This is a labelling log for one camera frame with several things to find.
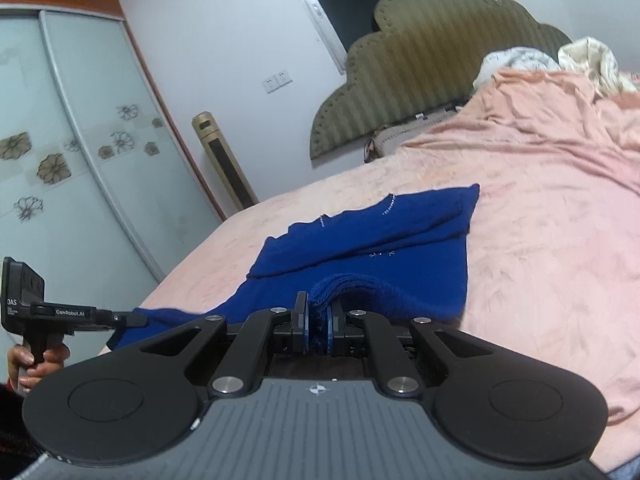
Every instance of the pink bed sheet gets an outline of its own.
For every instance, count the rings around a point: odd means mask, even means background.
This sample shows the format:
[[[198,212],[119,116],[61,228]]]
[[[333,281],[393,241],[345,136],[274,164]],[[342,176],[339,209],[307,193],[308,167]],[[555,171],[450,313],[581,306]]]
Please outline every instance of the pink bed sheet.
[[[611,470],[640,453],[639,161],[638,96],[598,99],[585,76],[505,70],[395,155],[233,216],[143,306],[219,305],[293,222],[479,182],[462,330],[596,384],[610,417],[593,460]]]

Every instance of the bed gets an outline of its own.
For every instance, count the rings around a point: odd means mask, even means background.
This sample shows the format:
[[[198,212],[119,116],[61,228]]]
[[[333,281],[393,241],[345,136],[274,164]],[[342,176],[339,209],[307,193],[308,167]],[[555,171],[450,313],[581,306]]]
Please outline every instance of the bed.
[[[318,111],[312,157],[468,96],[491,51],[555,57],[569,41],[511,0],[381,0],[375,18],[380,31],[354,44],[347,83]],[[294,222],[479,182],[460,328],[596,384],[610,417],[593,460],[611,471],[640,454],[638,162],[639,98],[600,99],[581,75],[505,70],[392,156],[233,216],[142,306],[205,312]]]

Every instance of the wall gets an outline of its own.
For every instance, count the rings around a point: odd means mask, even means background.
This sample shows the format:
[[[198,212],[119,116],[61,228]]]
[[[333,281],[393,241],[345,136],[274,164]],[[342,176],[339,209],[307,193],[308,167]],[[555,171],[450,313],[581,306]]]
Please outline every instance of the wall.
[[[316,110],[345,77],[301,0],[120,2],[216,196],[222,193],[215,172],[191,127],[191,118],[204,110],[215,116],[260,200],[362,163],[362,142],[318,165],[309,159]],[[261,81],[281,69],[293,83],[265,93]]]
[[[224,192],[191,128],[191,118],[203,110],[215,115],[261,200],[362,163],[362,142],[321,164],[309,160],[313,116],[344,76],[301,0],[120,1],[178,129],[217,196]],[[605,41],[623,68],[640,70],[640,0],[517,1],[571,38]],[[293,83],[266,94],[260,82],[283,68]]]

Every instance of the headboard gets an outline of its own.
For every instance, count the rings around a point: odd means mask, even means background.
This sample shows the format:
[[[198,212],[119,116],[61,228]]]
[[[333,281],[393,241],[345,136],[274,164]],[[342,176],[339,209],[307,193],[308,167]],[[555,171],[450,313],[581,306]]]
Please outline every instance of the headboard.
[[[349,49],[347,82],[316,114],[311,158],[467,97],[490,52],[531,46],[558,60],[571,41],[513,0],[380,0],[374,18],[380,31]]]

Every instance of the blue sweater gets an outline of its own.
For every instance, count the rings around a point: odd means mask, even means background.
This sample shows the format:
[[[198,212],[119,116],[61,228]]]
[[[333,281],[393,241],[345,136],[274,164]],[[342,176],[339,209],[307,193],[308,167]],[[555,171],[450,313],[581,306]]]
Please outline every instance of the blue sweater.
[[[466,300],[466,234],[479,192],[474,184],[388,195],[363,210],[295,223],[286,234],[266,239],[246,281],[215,313],[228,323],[243,322],[255,310],[292,308],[304,290],[316,340],[326,333],[326,308],[337,296],[346,308],[372,310],[394,321],[452,319]],[[139,311],[148,326],[127,330],[118,346],[204,315]]]

